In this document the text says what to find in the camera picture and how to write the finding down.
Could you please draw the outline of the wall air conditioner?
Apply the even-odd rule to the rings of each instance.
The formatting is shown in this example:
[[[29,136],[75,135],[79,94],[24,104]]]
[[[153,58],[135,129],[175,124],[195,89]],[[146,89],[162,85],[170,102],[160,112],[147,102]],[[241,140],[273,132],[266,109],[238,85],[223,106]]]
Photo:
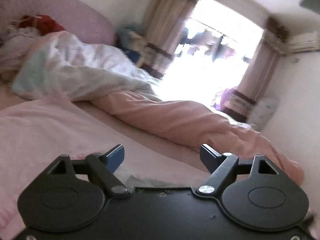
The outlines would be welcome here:
[[[319,31],[292,36],[287,43],[287,53],[319,51]]]

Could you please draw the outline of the grey knitted garment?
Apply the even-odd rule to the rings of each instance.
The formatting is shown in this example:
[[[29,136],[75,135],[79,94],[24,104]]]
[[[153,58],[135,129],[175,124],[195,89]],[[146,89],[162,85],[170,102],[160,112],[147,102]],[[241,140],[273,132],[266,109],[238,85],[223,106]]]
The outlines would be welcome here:
[[[10,25],[1,33],[1,74],[18,71],[33,42],[41,37],[34,27]]]

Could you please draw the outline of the striped brown curtain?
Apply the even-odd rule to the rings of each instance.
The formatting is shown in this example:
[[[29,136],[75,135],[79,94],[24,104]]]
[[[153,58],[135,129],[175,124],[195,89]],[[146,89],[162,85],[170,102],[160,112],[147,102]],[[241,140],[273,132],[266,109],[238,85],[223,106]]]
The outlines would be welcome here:
[[[278,20],[273,17],[266,20],[263,35],[242,80],[223,103],[223,113],[238,122],[246,122],[267,89],[279,59],[286,55],[288,37],[288,29]]]
[[[151,0],[143,20],[141,68],[161,79],[174,59],[186,20],[199,0]]]

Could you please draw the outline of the left striped brown curtain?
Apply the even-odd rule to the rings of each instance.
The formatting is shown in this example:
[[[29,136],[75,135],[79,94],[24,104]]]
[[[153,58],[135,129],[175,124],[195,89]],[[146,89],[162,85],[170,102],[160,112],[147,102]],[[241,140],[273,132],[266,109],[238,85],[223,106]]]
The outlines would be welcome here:
[[[161,79],[174,59],[186,20],[199,0],[151,0],[143,20],[141,68]]]

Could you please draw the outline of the salmon pink duvet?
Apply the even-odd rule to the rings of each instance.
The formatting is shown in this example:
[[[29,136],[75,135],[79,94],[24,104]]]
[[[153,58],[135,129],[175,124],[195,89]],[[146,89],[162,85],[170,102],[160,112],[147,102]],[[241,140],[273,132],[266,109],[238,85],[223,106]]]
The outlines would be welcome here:
[[[301,166],[267,138],[198,102],[157,102],[134,92],[116,92],[91,103],[133,127],[193,150],[198,151],[201,145],[208,144],[219,153],[233,153],[241,159],[262,154],[296,184],[304,182]]]

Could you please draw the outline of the grey and black shirt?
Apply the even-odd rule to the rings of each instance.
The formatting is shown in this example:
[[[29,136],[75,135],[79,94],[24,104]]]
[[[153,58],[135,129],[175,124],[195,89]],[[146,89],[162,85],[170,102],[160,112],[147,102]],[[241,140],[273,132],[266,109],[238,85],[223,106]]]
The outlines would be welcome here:
[[[164,187],[166,182],[152,179],[152,178],[137,178],[135,176],[129,176],[126,180],[125,185],[134,188],[134,187]]]

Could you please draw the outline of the pile of clothes by curtain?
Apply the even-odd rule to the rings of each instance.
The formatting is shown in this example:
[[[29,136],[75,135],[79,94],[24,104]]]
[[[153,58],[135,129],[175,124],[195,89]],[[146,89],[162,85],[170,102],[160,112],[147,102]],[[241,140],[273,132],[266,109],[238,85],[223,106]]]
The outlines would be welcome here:
[[[118,30],[118,48],[136,65],[141,67],[144,61],[144,49],[147,41],[140,33],[140,26],[131,23]]]

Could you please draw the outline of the red garment at headboard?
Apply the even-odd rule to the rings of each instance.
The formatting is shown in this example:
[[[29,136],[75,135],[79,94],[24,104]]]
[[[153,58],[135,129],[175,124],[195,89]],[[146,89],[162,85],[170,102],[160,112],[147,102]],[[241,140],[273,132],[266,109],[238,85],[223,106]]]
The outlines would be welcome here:
[[[44,36],[49,33],[64,31],[64,27],[58,24],[48,15],[25,15],[20,19],[19,28],[33,27]]]

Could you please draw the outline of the mauve quilted headboard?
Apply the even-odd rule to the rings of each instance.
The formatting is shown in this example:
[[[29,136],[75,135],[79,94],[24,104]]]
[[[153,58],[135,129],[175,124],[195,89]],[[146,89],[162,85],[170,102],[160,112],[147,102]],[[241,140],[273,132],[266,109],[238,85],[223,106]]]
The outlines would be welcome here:
[[[79,0],[1,0],[1,32],[24,15],[50,16],[85,43],[116,43],[111,22]]]

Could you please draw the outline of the white pastel patterned quilt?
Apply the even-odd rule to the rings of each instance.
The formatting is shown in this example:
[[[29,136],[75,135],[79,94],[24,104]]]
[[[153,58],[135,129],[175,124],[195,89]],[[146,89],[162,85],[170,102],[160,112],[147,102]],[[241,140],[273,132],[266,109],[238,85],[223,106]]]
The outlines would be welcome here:
[[[83,43],[61,31],[33,42],[12,90],[29,100],[60,92],[71,101],[91,101],[131,91],[157,101],[156,86],[157,80],[137,68],[122,50]]]

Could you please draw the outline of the right striped brown curtain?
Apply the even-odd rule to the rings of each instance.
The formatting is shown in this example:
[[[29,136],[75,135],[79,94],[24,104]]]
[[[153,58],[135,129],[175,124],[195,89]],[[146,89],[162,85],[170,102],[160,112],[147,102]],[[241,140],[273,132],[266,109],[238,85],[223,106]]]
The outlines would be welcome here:
[[[223,113],[238,122],[246,122],[267,89],[279,59],[286,55],[288,37],[288,29],[278,20],[273,17],[266,20],[263,35],[242,80],[223,103]]]

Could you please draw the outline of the pink printed bed sheet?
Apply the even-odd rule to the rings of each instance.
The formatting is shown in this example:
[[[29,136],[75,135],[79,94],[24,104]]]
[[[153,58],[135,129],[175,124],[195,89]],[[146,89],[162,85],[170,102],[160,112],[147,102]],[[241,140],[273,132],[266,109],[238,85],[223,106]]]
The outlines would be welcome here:
[[[1,93],[1,234],[20,223],[19,194],[56,157],[80,159],[117,144],[125,148],[120,178],[195,185],[207,176],[195,151],[133,128],[89,103],[62,97],[24,101]]]

